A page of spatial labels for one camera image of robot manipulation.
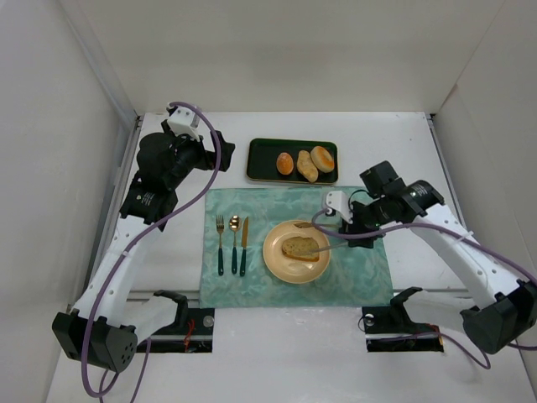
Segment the sliced brown bread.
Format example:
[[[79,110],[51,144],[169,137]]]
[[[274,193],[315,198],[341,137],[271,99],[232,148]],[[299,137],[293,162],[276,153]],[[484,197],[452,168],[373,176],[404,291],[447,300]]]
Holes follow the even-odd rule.
[[[287,238],[281,246],[284,256],[306,262],[316,262],[320,259],[318,248],[319,244],[314,238],[305,237]]]

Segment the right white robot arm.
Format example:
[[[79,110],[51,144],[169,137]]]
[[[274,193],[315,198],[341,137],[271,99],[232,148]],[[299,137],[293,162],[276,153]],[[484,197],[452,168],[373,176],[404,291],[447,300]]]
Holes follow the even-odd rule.
[[[342,219],[339,234],[349,246],[371,248],[386,233],[410,229],[470,292],[473,305],[457,315],[463,332],[486,353],[497,353],[535,325],[535,278],[479,244],[429,182],[405,184],[388,161],[360,177],[371,199],[368,204],[343,191],[326,196],[326,206]]]

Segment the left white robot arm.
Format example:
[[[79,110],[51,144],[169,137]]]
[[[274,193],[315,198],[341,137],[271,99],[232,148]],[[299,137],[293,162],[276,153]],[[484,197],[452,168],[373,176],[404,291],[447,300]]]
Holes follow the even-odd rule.
[[[164,217],[178,203],[176,189],[194,169],[228,170],[235,144],[222,133],[208,151],[192,128],[164,120],[162,129],[139,142],[138,169],[120,208],[116,230],[99,268],[71,312],[56,315],[52,330],[65,354],[117,374],[131,363],[138,345],[167,326],[183,327],[186,296],[158,290],[125,312],[133,280],[149,248],[164,231]]]

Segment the stainless steel tongs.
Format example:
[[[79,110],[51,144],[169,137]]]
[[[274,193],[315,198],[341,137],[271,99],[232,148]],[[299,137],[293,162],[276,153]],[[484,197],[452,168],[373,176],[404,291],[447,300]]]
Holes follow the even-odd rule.
[[[295,226],[301,229],[313,228],[313,224],[311,222],[297,222],[295,223]],[[323,228],[337,228],[338,227],[337,224],[321,224],[321,226]],[[327,250],[337,249],[337,248],[346,247],[346,246],[347,246],[347,241],[343,241],[340,243],[329,244],[328,246],[325,246],[325,247],[309,249],[308,251],[300,252],[300,255],[320,253],[320,252],[324,252]]]

